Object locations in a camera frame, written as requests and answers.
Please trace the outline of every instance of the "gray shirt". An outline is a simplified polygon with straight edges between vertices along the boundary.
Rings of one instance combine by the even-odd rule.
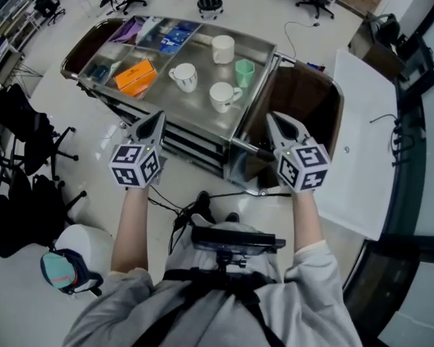
[[[211,225],[193,215],[199,226],[254,232],[241,223]],[[216,254],[193,248],[191,227],[169,256],[166,270],[216,269]],[[251,257],[245,269],[230,265],[229,273],[258,271],[277,284],[255,291],[266,325],[286,346],[361,346],[344,306],[336,258],[324,241],[294,254],[284,282],[274,254]],[[163,280],[153,285],[142,269],[110,274],[103,295],[77,318],[65,346],[131,346],[157,319],[183,303],[179,292],[189,281]],[[179,315],[162,346],[269,346],[257,320],[223,291],[214,290]]]

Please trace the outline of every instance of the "shoulder strap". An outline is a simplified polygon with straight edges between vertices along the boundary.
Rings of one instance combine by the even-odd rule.
[[[167,314],[162,316],[154,324],[152,324],[146,332],[144,332],[133,344],[134,347],[148,346],[157,347],[159,346],[167,333],[172,328],[174,321],[178,317],[179,313],[189,309],[198,299],[206,296],[211,290],[219,289],[217,285],[220,280],[221,275],[209,274],[203,271],[196,270],[170,270],[167,271],[164,279],[167,280],[193,280],[188,287],[182,290],[182,295],[185,299],[184,303],[180,306],[172,309]],[[258,274],[252,276],[254,279],[253,285],[255,287],[249,287],[243,282],[236,282],[228,284],[229,287],[227,291],[230,294],[234,294],[238,300],[240,300],[246,309],[255,317],[261,326],[265,337],[267,338],[268,344],[271,347],[285,347],[284,343],[276,336],[276,334],[266,325],[263,318],[262,310],[260,309],[259,303],[260,299],[253,289],[257,289],[267,282],[262,279]]]

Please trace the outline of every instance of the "white mug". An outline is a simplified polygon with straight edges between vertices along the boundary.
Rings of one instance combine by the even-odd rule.
[[[186,93],[195,91],[197,85],[197,72],[190,63],[182,63],[169,71],[169,76]]]
[[[226,113],[230,105],[241,98],[243,90],[226,82],[217,82],[209,90],[210,103],[219,113]]]
[[[212,58],[216,64],[228,64],[234,59],[234,39],[216,36],[212,40]]]

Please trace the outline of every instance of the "black cord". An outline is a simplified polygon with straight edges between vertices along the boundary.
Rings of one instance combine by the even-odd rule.
[[[178,208],[179,210],[182,210],[182,207],[179,207],[178,205],[175,205],[174,203],[172,203],[170,200],[166,199],[160,192],[158,192],[158,190],[151,185],[151,188],[156,192],[156,194],[161,197],[163,200],[165,200],[166,202],[168,202],[170,205],[173,205],[174,207]]]
[[[400,149],[394,149],[393,148],[393,142],[392,142],[392,136],[395,134],[397,137],[398,136],[402,136],[402,137],[408,137],[411,141],[412,141],[412,144],[408,147],[408,149],[406,149],[406,150],[410,150],[410,149],[412,149],[415,145],[416,145],[416,142],[415,142],[415,140],[414,140],[414,137],[413,137],[413,135],[408,135],[408,134],[404,134],[403,132],[401,133],[401,134],[399,134],[396,130],[399,128],[399,126],[395,126],[393,129],[392,129],[392,132],[391,132],[391,140],[390,140],[390,144],[391,144],[391,150],[392,150],[392,155],[393,155],[393,157],[394,157],[394,159],[395,159],[395,164],[397,164],[398,162],[399,162],[399,159],[397,158],[397,156],[399,155],[399,151],[400,151]]]
[[[174,212],[176,215],[179,214],[179,211],[175,210],[174,208],[171,208],[171,207],[168,207],[168,206],[166,206],[166,205],[163,205],[162,203],[157,202],[157,201],[155,201],[155,200],[152,199],[152,198],[148,198],[148,201],[149,201],[152,205],[158,205],[159,207],[162,207],[162,208],[164,208],[164,209],[166,209],[166,210],[169,210],[169,211]]]
[[[306,27],[306,28],[318,27],[318,26],[320,25],[320,23],[316,22],[316,23],[314,23],[314,24],[311,25],[311,26],[307,26],[307,25],[303,25],[302,23],[299,23],[299,22],[291,21],[291,22],[286,22],[286,23],[284,24],[284,34],[287,36],[288,41],[289,41],[289,43],[291,44],[292,50],[293,50],[293,52],[294,52],[294,55],[293,55],[292,58],[294,59],[294,58],[296,58],[296,55],[297,55],[297,54],[296,54],[296,48],[294,47],[294,44],[292,43],[291,38],[289,37],[288,32],[286,31],[286,26],[287,26],[289,23],[292,23],[293,25],[303,26],[303,27]]]
[[[384,117],[394,117],[394,119],[397,120],[396,116],[394,116],[393,114],[388,113],[388,114],[383,114],[382,116],[380,116],[380,117],[378,117],[376,119],[372,119],[370,121],[370,123],[372,124],[373,122],[376,122],[378,119],[383,119]]]

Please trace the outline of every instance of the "blue package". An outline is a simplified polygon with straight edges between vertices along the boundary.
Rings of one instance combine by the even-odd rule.
[[[174,28],[170,30],[164,38],[180,44],[183,43],[188,38],[188,36],[190,36],[190,32],[180,30],[179,28]]]
[[[183,31],[192,32],[192,31],[196,30],[198,26],[199,26],[199,23],[188,22],[186,20],[183,20],[183,21],[179,22],[179,24],[176,27],[179,28],[180,30],[183,30]]]
[[[180,49],[180,44],[169,40],[167,37],[161,41],[161,51],[167,54],[175,54]]]
[[[175,45],[162,45],[160,51],[166,54],[176,54],[180,46]]]

